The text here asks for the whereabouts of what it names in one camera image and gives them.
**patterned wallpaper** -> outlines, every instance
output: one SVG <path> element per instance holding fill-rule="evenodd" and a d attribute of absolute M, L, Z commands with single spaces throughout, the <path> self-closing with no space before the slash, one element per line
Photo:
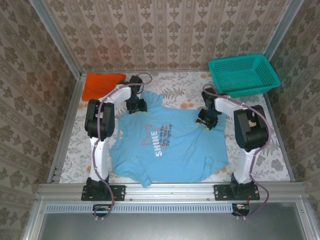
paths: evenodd
<path fill-rule="evenodd" d="M 320 1 L 305 0 L 271 60 L 282 86 L 269 93 L 298 181 L 320 218 Z"/>
<path fill-rule="evenodd" d="M 0 1 L 0 239 L 19 239 L 75 79 L 28 0 Z"/>
<path fill-rule="evenodd" d="M 82 72 L 207 69 L 263 53 L 289 0 L 44 0 Z"/>

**light blue shirt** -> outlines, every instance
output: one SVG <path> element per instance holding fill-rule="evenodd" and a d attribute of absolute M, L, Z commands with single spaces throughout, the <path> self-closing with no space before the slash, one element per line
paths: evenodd
<path fill-rule="evenodd" d="M 148 112 L 126 113 L 118 121 L 109 151 L 115 174 L 144 187 L 152 182 L 194 183 L 228 164 L 226 115 L 219 115 L 217 126 L 208 131 L 196 124 L 199 110 L 163 107 L 163 96 L 147 90 L 141 98 Z"/>

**teal plastic basket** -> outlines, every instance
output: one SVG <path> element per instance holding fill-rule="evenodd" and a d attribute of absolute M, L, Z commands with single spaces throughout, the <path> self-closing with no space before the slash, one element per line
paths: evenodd
<path fill-rule="evenodd" d="M 219 94 L 232 98 L 264 94 L 281 82 L 262 54 L 214 59 L 208 63 Z"/>

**purple cable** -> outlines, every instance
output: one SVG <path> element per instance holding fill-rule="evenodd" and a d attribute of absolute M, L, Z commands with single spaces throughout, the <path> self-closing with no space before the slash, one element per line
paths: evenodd
<path fill-rule="evenodd" d="M 205 84 L 205 85 L 202 87 L 202 89 L 203 89 L 203 91 L 204 91 L 206 94 L 211 95 L 211 96 L 214 96 L 214 97 L 226 99 L 226 100 L 228 100 L 228 101 L 230 101 L 230 102 L 232 102 L 232 103 L 234 103 L 234 104 L 237 104 L 237 105 L 239 105 L 239 106 L 245 107 L 245 108 L 251 110 L 252 112 L 256 113 L 256 114 L 265 122 L 267 131 L 268 131 L 268 139 L 267 139 L 266 143 L 263 145 L 263 147 L 257 149 L 257 150 L 254 152 L 253 158 L 252 158 L 252 162 L 251 162 L 251 165 L 250 165 L 249 175 L 250 175 L 251 180 L 252 180 L 257 186 L 259 186 L 260 188 L 262 188 L 262 189 L 266 192 L 266 198 L 265 198 L 264 202 L 262 203 L 262 205 L 258 208 L 258 210 L 256 210 L 255 212 L 253 212 L 253 213 L 251 213 L 251 214 L 249 214 L 249 215 L 247 215 L 247 216 L 243 216 L 241 213 L 239 213 L 239 212 L 237 212 L 237 211 L 234 211 L 236 214 L 238 214 L 239 216 L 241 216 L 241 217 L 243 217 L 243 218 L 245 218 L 245 217 L 246 217 L 246 218 L 247 218 L 247 217 L 251 217 L 251 216 L 255 215 L 256 213 L 258 213 L 258 212 L 266 205 L 267 201 L 269 200 L 269 196 L 270 196 L 269 191 L 268 191 L 263 185 L 261 185 L 258 181 L 256 181 L 256 180 L 254 179 L 254 177 L 252 176 L 252 172 L 253 172 L 253 169 L 254 169 L 254 165 L 255 165 L 255 161 L 256 161 L 257 154 L 258 154 L 260 151 L 262 151 L 263 149 L 265 149 L 265 148 L 268 146 L 268 144 L 270 143 L 270 140 L 271 140 L 271 127 L 270 127 L 267 119 L 266 119 L 260 112 L 258 112 L 257 110 L 255 110 L 254 108 L 252 108 L 252 107 L 250 107 L 250 106 L 248 106 L 248 105 L 246 105 L 246 104 L 240 103 L 240 102 L 238 102 L 238 101 L 236 101 L 236 100 L 233 100 L 230 96 L 219 95 L 219 94 L 214 94 L 214 93 L 208 92 L 208 91 L 205 89 L 206 87 L 215 88 L 215 87 L 214 87 L 212 84 L 210 84 L 210 83 Z"/>
<path fill-rule="evenodd" d="M 122 88 L 125 88 L 125 87 L 128 87 L 128 86 L 144 86 L 144 85 L 147 85 L 149 83 L 152 82 L 152 75 L 147 73 L 147 72 L 142 72 L 142 73 L 139 73 L 137 74 L 137 76 L 140 76 L 140 75 L 148 75 L 150 77 L 150 81 L 148 81 L 147 83 L 129 83 L 129 84 L 126 84 L 126 85 L 122 85 L 120 86 L 118 89 L 122 89 Z M 97 177 L 100 179 L 101 182 L 103 182 L 106 187 L 108 188 L 109 192 L 110 192 L 110 195 L 111 195 L 111 206 L 110 206 L 110 209 L 108 211 L 108 213 L 104 216 L 104 217 L 101 217 L 101 219 L 103 218 L 106 218 L 109 216 L 109 214 L 111 213 L 112 209 L 114 208 L 114 205 L 115 205 L 115 196 L 114 196 L 114 193 L 112 192 L 111 190 L 111 187 L 110 185 L 100 176 L 98 170 L 97 170 L 97 164 L 96 164 L 96 157 L 95 157 L 95 152 L 96 152 L 96 148 L 98 146 L 98 143 L 101 141 L 101 134 L 100 134 L 100 115 L 101 115 L 101 108 L 102 108 L 102 105 L 104 104 L 105 100 L 107 100 L 113 93 L 115 93 L 116 91 L 118 91 L 117 89 L 114 89 L 112 90 L 110 93 L 108 93 L 103 99 L 102 101 L 100 102 L 99 104 L 99 107 L 98 107 L 98 114 L 97 114 L 97 131 L 98 131 L 98 139 L 97 141 L 94 143 L 94 146 L 93 146 L 93 149 L 92 149 L 92 162 L 93 162 L 93 168 L 94 168 L 94 172 L 95 174 L 97 175 Z M 98 219 L 98 216 L 97 216 L 97 209 L 99 208 L 99 206 L 96 206 L 96 208 L 94 209 L 94 212 L 93 212 L 93 215 L 95 216 L 96 219 Z"/>

